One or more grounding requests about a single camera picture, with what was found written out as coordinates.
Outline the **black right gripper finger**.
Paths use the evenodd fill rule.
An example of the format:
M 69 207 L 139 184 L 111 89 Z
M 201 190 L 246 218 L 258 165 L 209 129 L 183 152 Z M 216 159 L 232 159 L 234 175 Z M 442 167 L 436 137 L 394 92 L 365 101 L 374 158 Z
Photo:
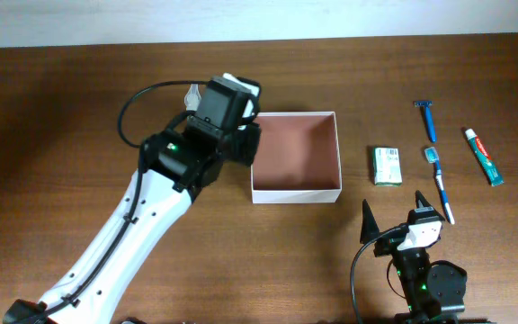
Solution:
M 435 218 L 438 221 L 445 221 L 445 218 L 434 209 L 419 190 L 415 191 L 415 204 L 415 212 L 421 218 Z
M 367 244 L 380 234 L 378 224 L 373 216 L 371 207 L 366 200 L 362 201 L 362 229 L 360 243 Z

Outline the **clear spray bottle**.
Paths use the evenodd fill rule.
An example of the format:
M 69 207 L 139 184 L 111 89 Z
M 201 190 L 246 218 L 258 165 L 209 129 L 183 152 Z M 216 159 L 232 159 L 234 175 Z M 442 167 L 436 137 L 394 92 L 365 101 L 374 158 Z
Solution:
M 198 84 L 190 84 L 189 90 L 187 91 L 183 101 L 187 111 L 197 110 L 201 101 L 201 94 Z

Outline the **blue white toothbrush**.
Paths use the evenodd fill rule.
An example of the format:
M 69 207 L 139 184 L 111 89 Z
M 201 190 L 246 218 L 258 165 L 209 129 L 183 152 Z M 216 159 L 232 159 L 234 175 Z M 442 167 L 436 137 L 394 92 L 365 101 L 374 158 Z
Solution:
M 435 183 L 437 184 L 441 201 L 442 201 L 442 207 L 444 209 L 444 213 L 447 217 L 448 222 L 451 225 L 455 224 L 455 219 L 451 211 L 451 205 L 449 203 L 449 199 L 447 196 L 447 193 L 445 191 L 443 179 L 442 179 L 442 167 L 439 159 L 438 152 L 435 147 L 429 147 L 424 150 L 425 158 L 428 163 L 433 165 L 434 168 L 434 179 Z

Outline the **green white soap box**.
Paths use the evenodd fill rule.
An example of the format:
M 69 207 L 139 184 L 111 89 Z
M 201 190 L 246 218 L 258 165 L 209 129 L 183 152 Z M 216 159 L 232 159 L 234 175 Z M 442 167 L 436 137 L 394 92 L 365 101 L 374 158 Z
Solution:
M 377 186 L 401 186 L 402 174 L 397 148 L 372 149 L 374 184 Z

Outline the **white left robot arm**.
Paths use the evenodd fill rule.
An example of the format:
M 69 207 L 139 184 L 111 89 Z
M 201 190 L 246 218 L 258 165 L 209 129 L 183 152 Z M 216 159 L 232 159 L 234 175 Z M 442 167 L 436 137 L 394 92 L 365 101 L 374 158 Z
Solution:
M 16 300 L 5 323 L 108 323 L 157 242 L 214 183 L 224 163 L 253 164 L 262 88 L 224 74 L 165 127 L 136 145 L 138 166 L 84 254 L 38 301 Z

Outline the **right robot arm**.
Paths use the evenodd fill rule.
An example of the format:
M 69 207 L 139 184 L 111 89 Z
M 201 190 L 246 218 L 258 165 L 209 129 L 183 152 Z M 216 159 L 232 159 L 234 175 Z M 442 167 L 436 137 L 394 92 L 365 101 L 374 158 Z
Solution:
M 362 253 L 373 248 L 375 257 L 390 257 L 397 270 L 407 312 L 395 316 L 397 323 L 457 323 L 465 310 L 463 301 L 468 275 L 466 270 L 446 260 L 432 262 L 427 249 L 441 238 L 444 217 L 415 192 L 415 208 L 406 221 L 381 231 L 367 201 L 362 202 L 362 247 L 353 258 L 350 287 L 353 310 L 359 322 L 362 316 L 355 296 L 356 263 Z

